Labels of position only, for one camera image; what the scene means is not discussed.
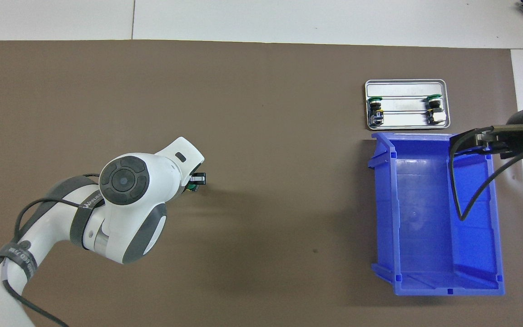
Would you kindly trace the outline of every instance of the brown mat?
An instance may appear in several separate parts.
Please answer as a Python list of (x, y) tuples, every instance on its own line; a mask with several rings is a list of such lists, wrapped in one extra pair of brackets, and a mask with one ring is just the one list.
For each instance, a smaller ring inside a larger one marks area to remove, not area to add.
[(147, 258), (58, 244), (29, 300), (73, 326), (523, 326), (520, 166), (498, 180), (506, 296), (398, 297), (370, 269), (364, 84), (416, 78), (446, 81), (446, 132), (516, 110), (509, 50), (0, 41), (0, 246), (56, 181), (185, 136), (208, 185)]

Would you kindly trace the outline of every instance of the circular button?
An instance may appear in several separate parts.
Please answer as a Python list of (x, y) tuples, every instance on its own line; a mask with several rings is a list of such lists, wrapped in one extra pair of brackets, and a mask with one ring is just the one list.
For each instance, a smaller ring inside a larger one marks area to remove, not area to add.
[(112, 187), (117, 191), (125, 192), (133, 188), (134, 174), (128, 169), (117, 170), (112, 176)]

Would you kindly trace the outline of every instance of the white floor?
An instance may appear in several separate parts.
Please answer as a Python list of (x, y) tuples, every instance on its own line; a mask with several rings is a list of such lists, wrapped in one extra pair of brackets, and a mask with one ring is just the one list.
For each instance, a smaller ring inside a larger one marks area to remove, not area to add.
[(518, 0), (0, 0), (0, 40), (209, 40), (506, 48), (523, 109)]

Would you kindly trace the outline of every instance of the metal tray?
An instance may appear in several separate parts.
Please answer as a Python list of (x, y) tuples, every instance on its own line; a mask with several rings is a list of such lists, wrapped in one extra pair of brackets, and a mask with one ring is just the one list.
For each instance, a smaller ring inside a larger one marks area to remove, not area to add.
[[(429, 95), (441, 94), (441, 107), (446, 119), (439, 124), (427, 122), (425, 100)], [(369, 98), (381, 97), (384, 123), (369, 125)], [(367, 127), (371, 130), (444, 129), (450, 124), (447, 87), (441, 79), (369, 80), (365, 83), (365, 112)]]

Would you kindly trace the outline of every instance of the green and black component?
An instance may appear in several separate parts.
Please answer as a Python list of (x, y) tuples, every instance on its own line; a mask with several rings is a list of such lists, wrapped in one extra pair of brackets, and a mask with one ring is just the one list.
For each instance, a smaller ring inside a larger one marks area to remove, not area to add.
[(427, 101), (427, 123), (428, 124), (439, 124), (445, 122), (447, 119), (447, 114), (445, 110), (441, 107), (441, 94), (432, 94), (428, 96), (425, 101)]
[(376, 127), (382, 125), (384, 120), (384, 110), (380, 106), (382, 97), (369, 98), (369, 126)]

